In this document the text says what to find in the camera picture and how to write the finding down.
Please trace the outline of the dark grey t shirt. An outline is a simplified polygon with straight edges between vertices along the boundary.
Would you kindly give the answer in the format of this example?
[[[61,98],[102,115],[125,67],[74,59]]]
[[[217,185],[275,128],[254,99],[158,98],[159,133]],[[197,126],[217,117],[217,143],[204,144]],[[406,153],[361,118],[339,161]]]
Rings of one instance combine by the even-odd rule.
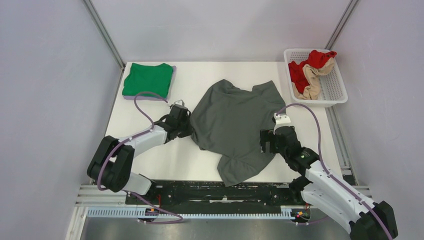
[[[201,150],[221,155],[217,171],[225,186],[258,175],[275,157],[261,152],[260,132],[273,129],[285,101],[273,81],[243,90],[226,79],[214,83],[190,116],[191,139]]]

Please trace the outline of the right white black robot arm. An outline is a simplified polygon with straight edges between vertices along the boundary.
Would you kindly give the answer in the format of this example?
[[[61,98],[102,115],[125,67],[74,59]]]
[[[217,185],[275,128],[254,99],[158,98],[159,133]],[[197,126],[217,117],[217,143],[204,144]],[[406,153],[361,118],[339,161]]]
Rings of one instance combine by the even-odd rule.
[[[262,153],[280,154],[300,177],[289,184],[289,199],[306,202],[337,222],[352,240],[394,240],[399,232],[393,208],[375,202],[320,161],[318,153],[301,145],[294,127],[260,131]]]

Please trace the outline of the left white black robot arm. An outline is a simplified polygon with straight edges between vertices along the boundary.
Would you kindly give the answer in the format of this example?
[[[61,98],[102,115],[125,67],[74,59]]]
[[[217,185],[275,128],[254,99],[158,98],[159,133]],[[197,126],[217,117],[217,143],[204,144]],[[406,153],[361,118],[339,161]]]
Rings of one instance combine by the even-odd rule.
[[[193,133],[190,115],[184,103],[177,101],[171,105],[169,114],[141,132],[121,138],[105,136],[88,165],[88,177],[103,191],[135,192],[145,204],[153,203],[157,190],[152,187],[152,180],[132,172],[134,158],[176,138],[190,136]]]

